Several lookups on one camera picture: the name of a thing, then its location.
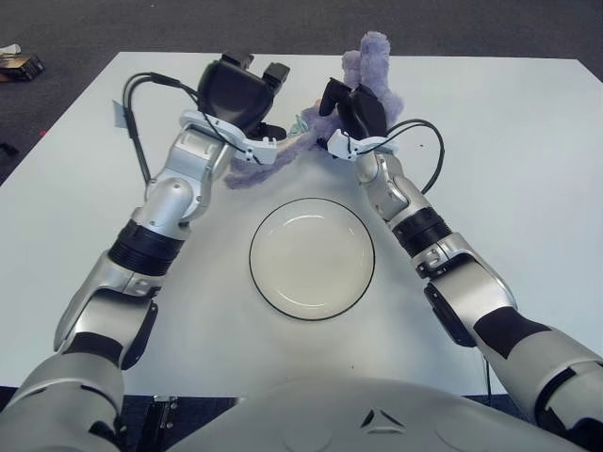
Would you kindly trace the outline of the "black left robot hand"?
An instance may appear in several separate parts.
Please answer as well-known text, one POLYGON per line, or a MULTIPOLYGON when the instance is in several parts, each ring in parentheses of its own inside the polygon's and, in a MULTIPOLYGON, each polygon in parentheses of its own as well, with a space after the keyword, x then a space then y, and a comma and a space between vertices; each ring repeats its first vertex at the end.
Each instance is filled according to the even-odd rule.
POLYGON ((272 62, 257 76, 249 71, 252 62, 250 52, 237 50, 225 52, 209 64, 197 88, 198 109, 233 124, 249 139, 268 137, 281 141, 287 136, 286 130, 264 118, 290 69, 272 62))

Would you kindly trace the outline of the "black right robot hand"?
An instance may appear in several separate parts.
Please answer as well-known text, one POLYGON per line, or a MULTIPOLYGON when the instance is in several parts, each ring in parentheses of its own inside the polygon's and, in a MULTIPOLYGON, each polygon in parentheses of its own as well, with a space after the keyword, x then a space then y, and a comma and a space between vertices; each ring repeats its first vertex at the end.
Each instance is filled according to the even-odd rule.
POLYGON ((344 137, 360 141, 369 137, 385 137, 387 122, 385 109, 374 92, 360 83, 352 89, 343 82, 330 78, 318 106, 320 117, 334 111, 344 137))

